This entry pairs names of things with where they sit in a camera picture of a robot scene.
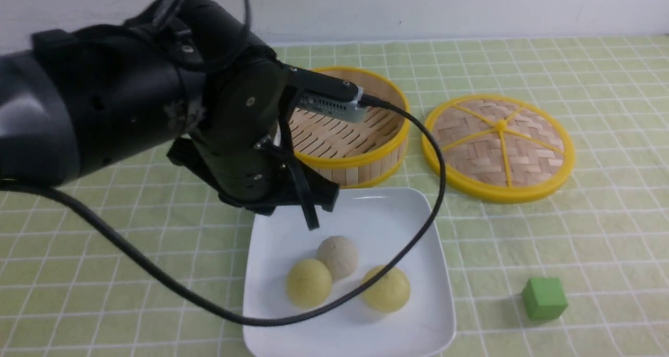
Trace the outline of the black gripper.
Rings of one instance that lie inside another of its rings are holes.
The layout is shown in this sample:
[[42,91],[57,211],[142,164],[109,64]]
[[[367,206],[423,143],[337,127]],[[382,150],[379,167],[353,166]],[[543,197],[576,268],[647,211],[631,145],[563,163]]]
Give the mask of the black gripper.
[[287,89],[289,69],[270,59],[244,60],[208,80],[205,116],[172,143],[170,162],[191,171],[225,204],[270,215],[298,205],[309,231],[316,207],[332,212],[339,186],[299,161],[289,121],[299,95]]

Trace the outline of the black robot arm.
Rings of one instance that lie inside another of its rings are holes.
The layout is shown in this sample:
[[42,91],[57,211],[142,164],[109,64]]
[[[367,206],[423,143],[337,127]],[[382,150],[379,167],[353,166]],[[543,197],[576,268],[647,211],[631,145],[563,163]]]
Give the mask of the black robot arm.
[[55,188],[171,142],[169,161],[225,204],[299,205],[317,228],[339,186],[293,152],[302,71],[213,0],[184,0],[164,30],[159,6],[2,55],[2,182]]

